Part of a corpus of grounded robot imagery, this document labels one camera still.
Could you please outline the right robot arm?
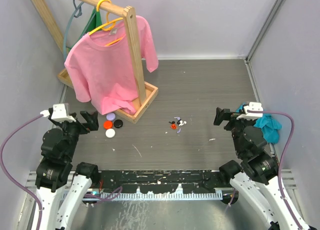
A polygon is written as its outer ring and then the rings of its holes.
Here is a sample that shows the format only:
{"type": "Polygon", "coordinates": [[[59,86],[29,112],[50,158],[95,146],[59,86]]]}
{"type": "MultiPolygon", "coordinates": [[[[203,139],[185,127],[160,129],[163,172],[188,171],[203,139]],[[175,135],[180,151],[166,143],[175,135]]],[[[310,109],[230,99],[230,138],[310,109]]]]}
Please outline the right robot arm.
{"type": "Polygon", "coordinates": [[[219,168],[223,186],[232,186],[249,203],[266,229],[312,229],[294,206],[281,177],[282,165],[265,152],[267,141],[256,127],[264,114],[260,103],[250,102],[239,112],[216,109],[214,125],[227,121],[237,157],[219,168]]]}

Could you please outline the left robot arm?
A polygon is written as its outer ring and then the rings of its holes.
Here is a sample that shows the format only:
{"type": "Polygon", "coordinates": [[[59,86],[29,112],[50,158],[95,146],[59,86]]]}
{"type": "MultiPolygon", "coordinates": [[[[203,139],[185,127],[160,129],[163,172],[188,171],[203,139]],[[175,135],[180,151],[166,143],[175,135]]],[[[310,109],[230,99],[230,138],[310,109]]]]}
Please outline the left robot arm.
{"type": "Polygon", "coordinates": [[[42,138],[42,160],[36,169],[36,196],[39,199],[35,213],[41,222],[36,229],[68,229],[76,211],[89,188],[100,183],[98,166],[81,162],[72,178],[71,189],[64,201],[61,197],[66,189],[73,167],[72,160],[80,135],[97,131],[98,112],[81,111],[84,123],[78,121],[76,113],[63,114],[62,120],[53,119],[54,108],[50,108],[48,119],[55,128],[42,138]]]}

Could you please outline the white earbud case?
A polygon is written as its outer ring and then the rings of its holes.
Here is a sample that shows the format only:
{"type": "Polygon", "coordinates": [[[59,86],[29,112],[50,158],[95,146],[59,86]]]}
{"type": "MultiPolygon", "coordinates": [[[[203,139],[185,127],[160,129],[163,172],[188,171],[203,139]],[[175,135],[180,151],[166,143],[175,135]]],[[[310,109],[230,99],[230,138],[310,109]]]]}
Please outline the white earbud case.
{"type": "Polygon", "coordinates": [[[112,128],[107,129],[107,130],[105,131],[105,136],[106,136],[107,138],[113,138],[113,137],[115,137],[115,134],[116,134],[116,131],[115,131],[114,129],[112,129],[112,128]]]}

